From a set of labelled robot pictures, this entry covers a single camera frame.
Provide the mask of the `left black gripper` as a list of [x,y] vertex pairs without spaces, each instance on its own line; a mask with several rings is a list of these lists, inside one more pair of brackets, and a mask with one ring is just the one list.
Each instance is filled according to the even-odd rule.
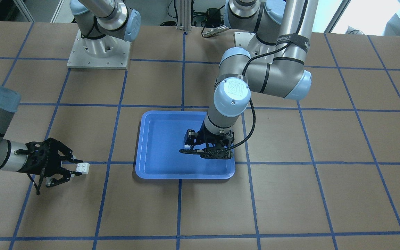
[[198,131],[199,144],[205,144],[203,149],[180,149],[179,152],[185,155],[200,155],[204,159],[228,160],[233,158],[233,151],[216,152],[230,147],[234,142],[234,132],[229,130],[226,134],[213,134],[207,129],[202,128]]

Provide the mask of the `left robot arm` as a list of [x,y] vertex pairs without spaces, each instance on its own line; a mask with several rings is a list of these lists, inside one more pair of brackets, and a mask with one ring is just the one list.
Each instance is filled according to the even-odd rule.
[[224,24],[254,33],[248,47],[227,49],[219,64],[213,103],[199,131],[187,130],[180,149],[206,159],[231,159],[232,126],[247,106],[254,108],[251,93],[258,92],[299,101],[311,87],[304,69],[310,49],[317,0],[228,0]]

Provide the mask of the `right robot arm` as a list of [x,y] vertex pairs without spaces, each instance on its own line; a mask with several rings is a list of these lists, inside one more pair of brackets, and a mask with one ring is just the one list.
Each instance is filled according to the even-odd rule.
[[0,170],[27,174],[37,195],[43,182],[49,188],[87,174],[89,163],[74,158],[61,141],[19,143],[4,138],[20,100],[18,92],[0,86]]

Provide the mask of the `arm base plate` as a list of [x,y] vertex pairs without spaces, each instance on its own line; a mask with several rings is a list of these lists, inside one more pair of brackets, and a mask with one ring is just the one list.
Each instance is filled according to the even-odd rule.
[[130,49],[131,42],[108,35],[98,40],[83,39],[78,30],[67,67],[127,70]]
[[235,32],[235,47],[245,49],[251,55],[251,58],[263,55],[269,52],[270,46],[260,42],[256,33]]

